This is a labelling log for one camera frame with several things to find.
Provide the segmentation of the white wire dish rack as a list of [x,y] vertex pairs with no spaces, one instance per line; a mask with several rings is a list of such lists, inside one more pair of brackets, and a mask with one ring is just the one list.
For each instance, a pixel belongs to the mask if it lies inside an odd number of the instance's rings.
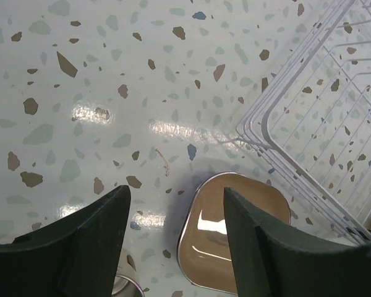
[[309,214],[371,242],[371,1],[312,1],[236,127]]

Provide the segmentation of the brown square panda plate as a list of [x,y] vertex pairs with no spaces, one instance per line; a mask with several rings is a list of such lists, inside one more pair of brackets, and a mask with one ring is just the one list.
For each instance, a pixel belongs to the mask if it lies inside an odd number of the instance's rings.
[[282,222],[290,223],[291,211],[279,190],[239,173],[218,173],[199,185],[179,237],[177,263],[191,284],[235,295],[223,209],[225,187]]

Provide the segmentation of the cream steel-lined cup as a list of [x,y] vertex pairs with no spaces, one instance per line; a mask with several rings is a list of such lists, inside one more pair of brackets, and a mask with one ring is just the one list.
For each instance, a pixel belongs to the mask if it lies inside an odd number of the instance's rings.
[[111,296],[145,297],[139,283],[135,261],[125,248],[121,249]]

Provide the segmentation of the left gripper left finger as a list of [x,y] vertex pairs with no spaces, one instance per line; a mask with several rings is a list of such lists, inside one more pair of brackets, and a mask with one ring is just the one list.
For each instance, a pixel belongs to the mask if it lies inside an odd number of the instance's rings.
[[0,244],[0,296],[111,296],[131,194],[118,186],[94,203]]

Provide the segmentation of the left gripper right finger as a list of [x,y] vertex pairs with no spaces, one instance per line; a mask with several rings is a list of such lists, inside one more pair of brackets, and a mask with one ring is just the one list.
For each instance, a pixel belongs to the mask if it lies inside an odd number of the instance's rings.
[[238,296],[371,296],[371,243],[312,236],[224,189]]

